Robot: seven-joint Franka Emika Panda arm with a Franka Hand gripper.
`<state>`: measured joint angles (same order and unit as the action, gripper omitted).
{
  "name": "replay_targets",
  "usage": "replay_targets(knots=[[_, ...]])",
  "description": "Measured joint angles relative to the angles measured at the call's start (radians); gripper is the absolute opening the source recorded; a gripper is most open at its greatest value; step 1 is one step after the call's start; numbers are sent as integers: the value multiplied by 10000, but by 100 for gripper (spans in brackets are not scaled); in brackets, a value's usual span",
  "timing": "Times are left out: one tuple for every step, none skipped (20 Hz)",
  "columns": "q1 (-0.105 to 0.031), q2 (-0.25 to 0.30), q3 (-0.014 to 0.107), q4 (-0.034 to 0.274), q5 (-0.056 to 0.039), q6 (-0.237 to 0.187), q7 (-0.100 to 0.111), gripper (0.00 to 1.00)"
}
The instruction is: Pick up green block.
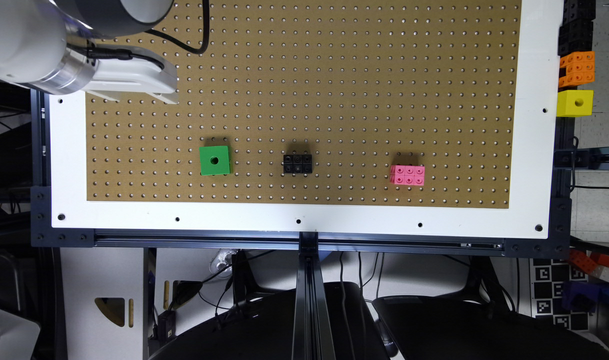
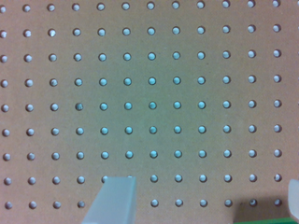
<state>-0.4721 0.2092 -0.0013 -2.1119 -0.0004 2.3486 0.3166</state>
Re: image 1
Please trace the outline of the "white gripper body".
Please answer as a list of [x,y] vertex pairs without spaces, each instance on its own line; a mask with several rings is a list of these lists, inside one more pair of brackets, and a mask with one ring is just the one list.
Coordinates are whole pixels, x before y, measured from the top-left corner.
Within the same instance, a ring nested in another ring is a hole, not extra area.
[[95,73],[83,88],[87,93],[119,101],[122,93],[145,93],[167,104],[178,104],[176,66],[154,52],[132,46],[88,48]]

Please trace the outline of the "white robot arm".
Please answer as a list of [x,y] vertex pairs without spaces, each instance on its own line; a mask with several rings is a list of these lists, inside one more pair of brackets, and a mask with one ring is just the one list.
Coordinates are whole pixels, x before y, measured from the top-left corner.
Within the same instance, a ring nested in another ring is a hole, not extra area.
[[174,65],[151,50],[114,45],[160,23],[172,0],[0,0],[0,80],[52,95],[117,101],[145,93],[178,101]]

